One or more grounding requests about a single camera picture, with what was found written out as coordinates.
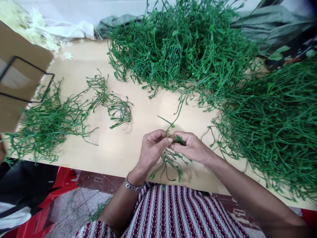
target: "red and white striped fabric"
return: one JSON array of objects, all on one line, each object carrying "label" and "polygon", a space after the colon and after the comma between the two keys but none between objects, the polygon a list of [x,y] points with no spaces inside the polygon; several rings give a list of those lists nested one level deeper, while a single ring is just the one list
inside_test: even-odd
[{"label": "red and white striped fabric", "polygon": [[[88,223],[75,238],[112,238],[103,222]],[[132,221],[122,237],[249,237],[244,228],[211,196],[182,186],[146,183]]]}]

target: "gray cloth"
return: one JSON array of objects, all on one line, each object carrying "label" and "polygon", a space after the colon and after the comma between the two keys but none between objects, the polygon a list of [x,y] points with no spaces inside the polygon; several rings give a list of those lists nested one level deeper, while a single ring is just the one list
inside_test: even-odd
[{"label": "gray cloth", "polygon": [[290,12],[282,5],[258,8],[254,11],[239,12],[232,28],[242,28],[246,37],[259,42],[261,55],[269,56],[291,39],[316,24],[310,19]]},{"label": "gray cloth", "polygon": [[110,29],[119,25],[126,25],[132,21],[141,21],[142,17],[136,17],[130,14],[125,14],[120,17],[110,16],[102,19],[97,25],[96,32],[102,39],[109,38],[108,32]]}]

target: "black bag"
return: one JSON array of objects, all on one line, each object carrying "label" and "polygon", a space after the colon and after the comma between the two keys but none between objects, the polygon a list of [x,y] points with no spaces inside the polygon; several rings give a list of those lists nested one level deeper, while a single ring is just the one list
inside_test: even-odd
[{"label": "black bag", "polygon": [[[7,163],[3,163],[0,166],[0,202],[15,206],[0,213],[0,218],[9,216],[24,207],[31,209],[31,215],[39,212],[41,209],[38,206],[51,192],[58,189],[52,188],[57,171],[57,166],[24,160],[15,160],[12,168]],[[14,228],[0,230],[0,235]]]}]

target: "beige table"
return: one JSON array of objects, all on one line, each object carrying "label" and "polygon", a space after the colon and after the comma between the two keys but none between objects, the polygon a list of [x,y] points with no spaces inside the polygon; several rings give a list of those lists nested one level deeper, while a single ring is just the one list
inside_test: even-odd
[{"label": "beige table", "polygon": [[[168,121],[176,118],[174,113],[177,110],[179,94],[160,90],[154,98],[149,99],[150,94],[147,90],[141,89],[141,85],[134,84],[132,80],[128,80],[126,83],[117,81],[113,75],[114,70],[109,65],[107,41],[74,44],[65,48],[64,52],[72,53],[73,59],[65,59],[61,54],[49,69],[49,72],[56,74],[55,80],[64,78],[61,86],[62,99],[84,90],[87,87],[86,76],[94,76],[97,74],[96,68],[99,68],[103,76],[106,77],[109,74],[108,90],[114,91],[115,94],[122,97],[128,96],[134,106],[132,107],[132,122],[112,130],[109,127],[113,121],[110,120],[107,109],[102,106],[98,107],[95,113],[91,113],[88,117],[86,125],[91,125],[92,128],[99,127],[88,139],[99,146],[86,143],[80,136],[68,136],[66,142],[56,148],[59,159],[53,164],[125,177],[138,161],[143,135],[156,129],[167,129],[168,124],[157,115]],[[86,98],[91,98],[93,95],[93,91],[90,91]],[[176,128],[171,132],[176,130],[193,132],[200,137],[206,132],[207,126],[211,125],[211,119],[218,113],[219,111],[216,110],[203,112],[203,108],[197,106],[196,97],[189,105],[183,106],[180,117],[175,123]],[[213,142],[211,133],[204,136],[203,142],[207,145]],[[246,167],[245,159],[236,161],[227,158],[227,160],[241,171]],[[179,163],[184,171],[181,183],[170,182],[165,175],[162,177],[162,183],[179,184],[197,190],[229,195],[215,175],[203,165],[196,162],[189,166],[182,161]],[[173,169],[169,168],[168,173],[170,178],[177,178],[177,173]],[[265,186],[265,181],[250,169],[246,174]],[[160,183],[159,173],[154,182]],[[295,203],[271,192],[288,206],[317,210],[311,202],[298,200],[298,203]]]}]

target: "metal watch band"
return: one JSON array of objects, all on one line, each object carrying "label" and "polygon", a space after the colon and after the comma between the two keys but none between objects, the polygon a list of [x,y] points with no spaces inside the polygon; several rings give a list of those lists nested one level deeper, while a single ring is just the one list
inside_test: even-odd
[{"label": "metal watch band", "polygon": [[135,191],[135,192],[138,191],[138,190],[143,189],[145,183],[142,184],[142,185],[139,186],[139,187],[138,187],[138,186],[134,186],[134,185],[132,185],[132,184],[129,183],[129,181],[128,181],[128,176],[129,176],[129,174],[126,176],[126,178],[125,178],[125,180],[124,180],[125,187],[126,187],[127,189],[133,190],[133,191]]}]

